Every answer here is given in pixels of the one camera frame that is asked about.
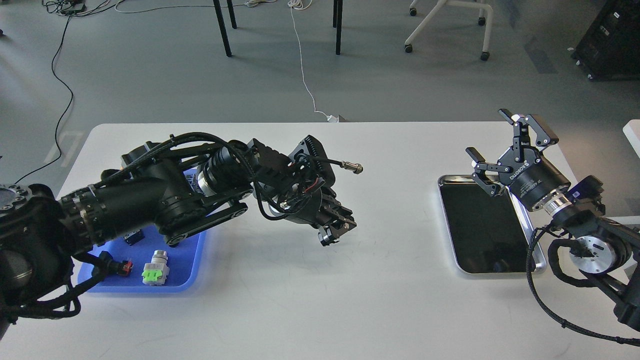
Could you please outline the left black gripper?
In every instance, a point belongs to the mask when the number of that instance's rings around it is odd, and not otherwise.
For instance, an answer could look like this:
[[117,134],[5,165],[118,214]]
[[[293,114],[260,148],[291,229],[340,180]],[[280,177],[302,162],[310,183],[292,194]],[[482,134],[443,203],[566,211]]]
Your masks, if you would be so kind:
[[338,243],[342,235],[357,227],[352,210],[341,206],[333,189],[315,192],[298,212],[286,214],[285,219],[318,230],[323,247]]

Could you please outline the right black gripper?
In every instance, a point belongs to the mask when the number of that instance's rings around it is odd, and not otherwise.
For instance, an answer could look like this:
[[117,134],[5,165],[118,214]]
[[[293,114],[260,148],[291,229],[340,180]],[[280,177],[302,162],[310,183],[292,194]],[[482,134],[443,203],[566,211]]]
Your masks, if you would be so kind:
[[[505,108],[498,113],[513,127],[512,150],[503,153],[498,159],[500,164],[493,164],[486,162],[473,146],[468,146],[465,151],[474,162],[471,177],[492,198],[500,196],[506,186],[528,211],[536,211],[542,198],[557,189],[567,190],[570,182],[539,150],[525,150],[525,147],[544,149],[556,145],[559,137],[537,114],[521,115]],[[515,160],[522,155],[522,162]],[[500,182],[489,180],[486,171],[500,173]]]

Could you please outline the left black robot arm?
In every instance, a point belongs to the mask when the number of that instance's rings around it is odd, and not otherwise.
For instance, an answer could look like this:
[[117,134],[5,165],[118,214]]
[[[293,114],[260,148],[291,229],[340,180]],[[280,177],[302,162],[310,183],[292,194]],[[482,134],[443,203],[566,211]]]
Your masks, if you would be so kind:
[[243,200],[254,196],[264,218],[307,224],[323,246],[357,225],[333,190],[332,166],[355,174],[363,167],[327,157],[310,135],[283,154],[257,139],[189,132],[121,159],[121,169],[59,199],[44,184],[1,185],[2,334],[19,318],[76,316],[81,294],[126,273],[126,262],[90,251],[149,224],[174,247],[244,214]]

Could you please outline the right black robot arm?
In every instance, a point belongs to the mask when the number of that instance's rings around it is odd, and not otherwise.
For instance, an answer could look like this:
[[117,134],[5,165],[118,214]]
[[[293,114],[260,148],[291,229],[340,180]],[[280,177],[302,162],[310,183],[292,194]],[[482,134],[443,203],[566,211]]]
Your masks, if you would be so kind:
[[634,270],[626,284],[611,272],[630,259],[639,260],[639,231],[606,218],[598,178],[590,175],[571,186],[544,157],[544,150],[559,139],[539,116],[505,108],[498,112],[513,129],[512,144],[496,163],[469,146],[471,178],[493,198],[508,190],[528,212],[549,214],[551,222],[530,236],[526,260],[533,257],[543,234],[553,235],[547,255],[554,276],[574,287],[601,290],[614,302],[617,321],[638,330],[639,271]]

